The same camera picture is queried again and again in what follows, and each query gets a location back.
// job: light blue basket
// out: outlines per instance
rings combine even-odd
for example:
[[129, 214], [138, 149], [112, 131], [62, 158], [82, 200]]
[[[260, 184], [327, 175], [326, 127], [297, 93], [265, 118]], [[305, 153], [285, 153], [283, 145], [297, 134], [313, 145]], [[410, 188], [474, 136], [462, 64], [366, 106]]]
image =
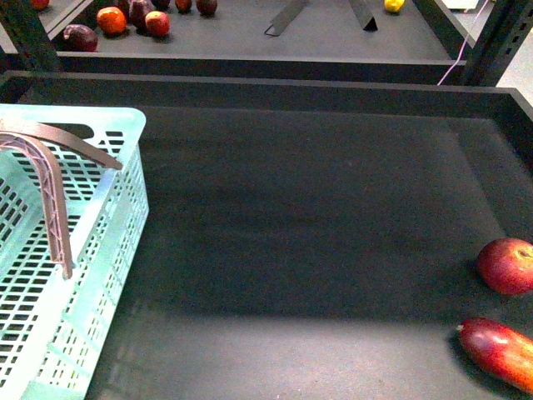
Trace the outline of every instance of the light blue basket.
[[147, 219], [138, 140], [146, 119], [130, 108], [0, 104], [0, 118], [89, 126], [86, 139], [122, 163], [107, 170], [48, 144], [62, 168], [72, 279], [47, 246], [37, 175], [0, 152], [0, 399], [83, 399]]

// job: black shelf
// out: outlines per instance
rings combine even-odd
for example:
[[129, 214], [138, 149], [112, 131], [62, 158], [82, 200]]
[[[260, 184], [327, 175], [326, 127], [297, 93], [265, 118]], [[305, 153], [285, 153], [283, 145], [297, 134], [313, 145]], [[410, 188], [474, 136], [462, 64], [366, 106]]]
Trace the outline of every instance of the black shelf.
[[8, 72], [20, 103], [135, 107], [151, 212], [87, 398], [526, 398], [459, 348], [533, 336], [476, 275], [533, 241], [514, 90]]
[[361, 29], [347, 0], [312, 0], [280, 37], [268, 37], [263, 33], [286, 0], [226, 0], [214, 18], [194, 9], [181, 15], [172, 4], [172, 31], [164, 40], [130, 27], [115, 39], [98, 32], [95, 53], [64, 52], [62, 29], [69, 23], [96, 28], [98, 8], [108, 5], [101, 1], [79, 7], [51, 36], [67, 72], [437, 83], [466, 35], [446, 6], [407, 0], [394, 16], [382, 0], [367, 3], [377, 32]]

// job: produce display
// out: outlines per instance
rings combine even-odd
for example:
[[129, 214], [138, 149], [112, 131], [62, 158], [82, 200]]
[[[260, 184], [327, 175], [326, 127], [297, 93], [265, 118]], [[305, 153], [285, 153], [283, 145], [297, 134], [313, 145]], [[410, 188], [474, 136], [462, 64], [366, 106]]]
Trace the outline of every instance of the produce display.
[[[32, 2], [49, 0], [32, 0]], [[174, 0], [180, 14], [189, 13], [192, 0]], [[97, 14], [97, 25], [108, 38], [120, 36], [131, 24], [141, 35], [164, 38], [170, 32], [171, 22], [165, 11], [171, 0], [116, 0], [115, 7], [102, 8]], [[217, 10], [217, 0], [197, 0], [197, 10], [203, 17], [211, 17]], [[65, 48], [73, 52], [96, 51], [97, 34], [85, 25], [73, 24], [63, 31]]]

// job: metal shelf frame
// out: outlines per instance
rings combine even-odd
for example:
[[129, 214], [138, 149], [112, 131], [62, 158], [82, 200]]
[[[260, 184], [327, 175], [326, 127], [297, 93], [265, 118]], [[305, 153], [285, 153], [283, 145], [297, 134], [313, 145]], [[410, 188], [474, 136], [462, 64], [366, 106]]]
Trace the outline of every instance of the metal shelf frame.
[[[29, 0], [1, 2], [0, 23], [28, 71], [61, 71], [57, 52]], [[452, 74], [446, 84], [494, 87], [532, 27], [533, 0], [498, 0], [463, 73], [460, 76]], [[6, 55], [1, 52], [0, 56], [0, 68], [5, 71], [9, 69]]]

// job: apple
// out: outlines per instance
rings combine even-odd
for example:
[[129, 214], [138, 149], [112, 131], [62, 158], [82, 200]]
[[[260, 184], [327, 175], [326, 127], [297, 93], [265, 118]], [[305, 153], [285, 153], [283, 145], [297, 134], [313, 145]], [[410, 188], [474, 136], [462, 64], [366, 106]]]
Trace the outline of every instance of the apple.
[[170, 32], [170, 19], [161, 11], [152, 11], [146, 18], [148, 32], [155, 38], [162, 38]]
[[197, 0], [197, 9], [204, 17], [210, 17], [217, 10], [217, 0]]
[[32, 7], [34, 10], [42, 11], [50, 4], [50, 0], [32, 0]]
[[457, 330], [461, 346], [479, 368], [533, 394], [533, 341], [482, 317], [466, 319]]
[[481, 249], [477, 270], [498, 293], [529, 292], [533, 289], [533, 245], [513, 237], [496, 239]]
[[192, 8], [192, 0], [175, 0], [177, 11], [180, 14], [188, 13]]

